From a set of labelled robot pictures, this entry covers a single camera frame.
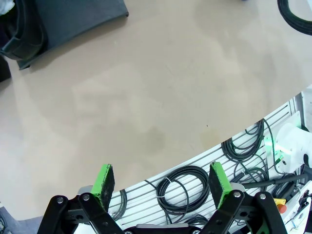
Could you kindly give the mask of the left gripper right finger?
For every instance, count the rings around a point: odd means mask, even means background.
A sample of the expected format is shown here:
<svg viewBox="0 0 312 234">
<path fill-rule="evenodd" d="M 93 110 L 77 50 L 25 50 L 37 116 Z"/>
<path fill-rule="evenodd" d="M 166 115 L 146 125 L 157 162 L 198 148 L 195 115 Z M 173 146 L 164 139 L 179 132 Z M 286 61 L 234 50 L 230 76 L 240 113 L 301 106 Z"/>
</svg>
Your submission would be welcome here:
<svg viewBox="0 0 312 234">
<path fill-rule="evenodd" d="M 209 188 L 216 211 L 209 218 L 201 234 L 226 234 L 235 220 L 245 221 L 252 234 L 285 234 L 285 224 L 273 196 L 258 192 L 254 196 L 234 189 L 220 162 L 212 162 Z"/>
</svg>

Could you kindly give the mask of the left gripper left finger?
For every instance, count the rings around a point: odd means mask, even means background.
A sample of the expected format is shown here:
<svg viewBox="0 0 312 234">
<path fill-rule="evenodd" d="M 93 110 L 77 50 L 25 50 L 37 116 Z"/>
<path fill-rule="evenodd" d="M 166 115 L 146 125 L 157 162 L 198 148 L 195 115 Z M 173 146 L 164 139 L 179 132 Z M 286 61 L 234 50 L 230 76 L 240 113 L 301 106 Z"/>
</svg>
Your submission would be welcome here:
<svg viewBox="0 0 312 234">
<path fill-rule="evenodd" d="M 97 234 L 122 234 L 108 213 L 115 179 L 111 164 L 104 164 L 90 192 L 68 199 L 51 198 L 38 229 L 39 234 L 73 234 L 79 224 L 89 224 Z"/>
</svg>

